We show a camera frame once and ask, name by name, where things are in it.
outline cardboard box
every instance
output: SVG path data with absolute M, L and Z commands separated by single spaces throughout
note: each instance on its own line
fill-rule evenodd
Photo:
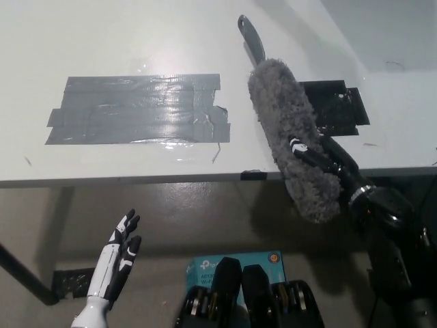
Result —
M 194 258 L 186 268 L 186 290 L 188 291 L 191 287 L 196 285 L 210 288 L 212 279 L 214 278 L 215 267 L 225 256 L 238 259 L 241 263 L 241 269 L 247 265 L 261 265 L 263 270 L 267 273 L 271 284 L 285 281 L 285 272 L 280 251 L 199 256 Z M 241 288 L 237 304 L 247 311 Z

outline table top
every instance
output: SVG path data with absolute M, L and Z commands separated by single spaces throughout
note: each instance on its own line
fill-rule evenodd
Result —
M 2 1 L 0 187 L 280 178 L 247 89 L 245 14 L 299 81 L 343 79 L 371 124 L 335 139 L 367 175 L 437 172 L 435 1 Z M 47 146 L 68 77 L 219 73 L 231 142 Z

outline black table leg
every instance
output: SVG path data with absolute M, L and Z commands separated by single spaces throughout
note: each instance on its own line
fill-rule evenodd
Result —
M 47 288 L 27 267 L 18 261 L 2 244 L 0 244 L 0 267 L 20 282 L 29 292 L 45 305 L 54 305 L 59 298 Z

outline black tape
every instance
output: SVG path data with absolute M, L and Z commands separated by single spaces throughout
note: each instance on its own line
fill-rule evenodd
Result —
M 53 273 L 52 290 L 59 299 L 65 299 L 68 293 L 73 298 L 86 297 L 94 274 L 94 268 L 55 271 Z
M 241 181 L 260 181 L 267 180 L 267 172 L 261 172 L 258 169 L 252 169 L 251 171 L 243 171 L 240 175 Z
M 314 108 L 315 124 L 325 135 L 358 135 L 357 125 L 368 125 L 364 104 L 357 88 L 344 81 L 302 82 Z

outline duct tape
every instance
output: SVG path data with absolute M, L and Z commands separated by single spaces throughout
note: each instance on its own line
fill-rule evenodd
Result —
M 227 111 L 213 107 L 96 107 L 93 109 L 54 109 L 47 126 L 118 126 L 135 122 L 146 124 L 227 123 Z
M 230 124 L 140 124 L 63 126 L 52 129 L 46 145 L 132 144 L 150 142 L 229 142 Z
M 70 77 L 46 144 L 229 142 L 218 74 Z
M 69 77 L 65 92 L 176 92 L 220 90 L 219 74 Z

